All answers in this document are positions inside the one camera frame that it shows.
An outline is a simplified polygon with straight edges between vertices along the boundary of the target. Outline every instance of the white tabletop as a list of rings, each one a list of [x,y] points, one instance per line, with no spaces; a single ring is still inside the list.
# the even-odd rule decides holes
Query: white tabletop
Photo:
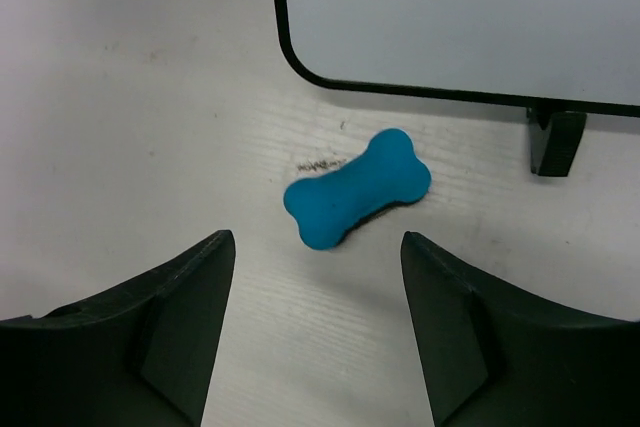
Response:
[[[432,425],[406,230],[546,298],[640,317],[640,120],[590,116],[571,176],[524,112],[322,91],[273,0],[0,0],[0,316],[42,315],[217,229],[237,261],[203,425]],[[282,206],[297,165],[413,138],[431,193],[331,252]]]

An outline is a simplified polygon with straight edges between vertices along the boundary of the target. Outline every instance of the black border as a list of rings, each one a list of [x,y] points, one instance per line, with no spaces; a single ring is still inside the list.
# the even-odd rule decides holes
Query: black border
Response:
[[[435,99],[460,100],[464,102],[480,102],[484,104],[510,105],[515,107],[556,107],[561,110],[569,111],[640,117],[640,106],[636,105],[587,102],[569,99],[551,99],[545,97],[528,97],[523,95],[490,94],[486,92],[434,89],[430,87],[370,84],[366,82],[349,82],[344,80],[327,79],[307,69],[294,52],[291,44],[291,34],[289,32],[287,0],[275,0],[275,7],[280,48],[282,49],[287,62],[289,62],[293,70],[295,70],[303,79],[306,79],[312,84],[320,87],[334,90],[355,90],[379,94],[430,97]]]

